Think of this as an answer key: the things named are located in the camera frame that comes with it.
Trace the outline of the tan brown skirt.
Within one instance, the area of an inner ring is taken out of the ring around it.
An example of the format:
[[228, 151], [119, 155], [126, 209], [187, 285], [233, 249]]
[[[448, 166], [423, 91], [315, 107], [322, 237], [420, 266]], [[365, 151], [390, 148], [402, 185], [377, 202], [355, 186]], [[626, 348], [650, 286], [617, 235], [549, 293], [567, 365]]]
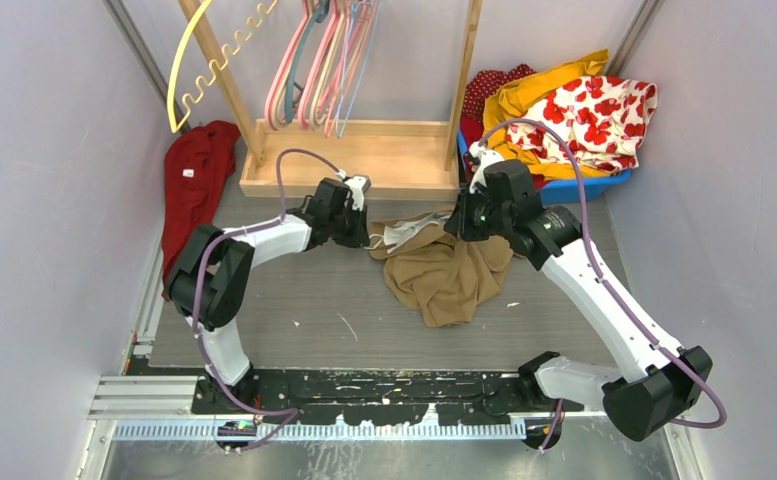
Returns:
[[500, 237], [466, 242], [447, 233], [450, 215], [439, 205], [368, 225], [369, 254], [383, 262], [386, 286], [433, 328], [470, 322], [478, 305], [501, 293], [514, 257]]

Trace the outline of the teal blue wire hanger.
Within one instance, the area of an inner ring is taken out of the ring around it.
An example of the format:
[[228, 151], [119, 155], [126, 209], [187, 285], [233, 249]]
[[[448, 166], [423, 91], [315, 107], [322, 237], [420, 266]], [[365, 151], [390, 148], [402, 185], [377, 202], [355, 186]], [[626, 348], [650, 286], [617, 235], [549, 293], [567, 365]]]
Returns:
[[314, 27], [323, 23], [329, 15], [330, 1], [306, 1], [305, 2], [305, 24], [295, 41], [293, 57], [290, 61], [290, 68], [285, 79], [283, 92], [283, 123], [290, 124], [294, 120], [294, 114], [297, 112], [299, 103], [304, 94], [304, 85], [297, 80], [300, 63]]

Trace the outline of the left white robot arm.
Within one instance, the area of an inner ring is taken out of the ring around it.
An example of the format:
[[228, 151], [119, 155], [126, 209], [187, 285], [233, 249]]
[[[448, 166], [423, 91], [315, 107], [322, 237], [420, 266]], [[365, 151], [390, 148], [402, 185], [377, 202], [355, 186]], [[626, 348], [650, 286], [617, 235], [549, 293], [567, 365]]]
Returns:
[[272, 220], [228, 229], [206, 224], [190, 236], [165, 281], [165, 293], [198, 330], [206, 370], [221, 381], [216, 398], [229, 411], [246, 411], [256, 397], [254, 367], [235, 320], [251, 269], [330, 240], [348, 248], [368, 246], [370, 185], [365, 175], [325, 178], [300, 207]]

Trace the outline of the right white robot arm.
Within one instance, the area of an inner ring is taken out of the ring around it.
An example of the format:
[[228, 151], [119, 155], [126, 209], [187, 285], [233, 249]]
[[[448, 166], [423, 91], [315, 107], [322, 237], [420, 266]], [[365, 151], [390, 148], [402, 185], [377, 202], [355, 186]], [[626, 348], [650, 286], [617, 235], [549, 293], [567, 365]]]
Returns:
[[446, 232], [467, 242], [506, 240], [566, 294], [615, 362], [601, 367], [545, 352], [518, 370], [522, 403], [535, 411], [555, 400], [598, 408], [633, 441], [680, 423], [706, 391], [710, 355], [683, 346], [640, 307], [606, 266], [585, 223], [565, 207], [543, 205], [525, 165], [493, 151], [474, 163]]

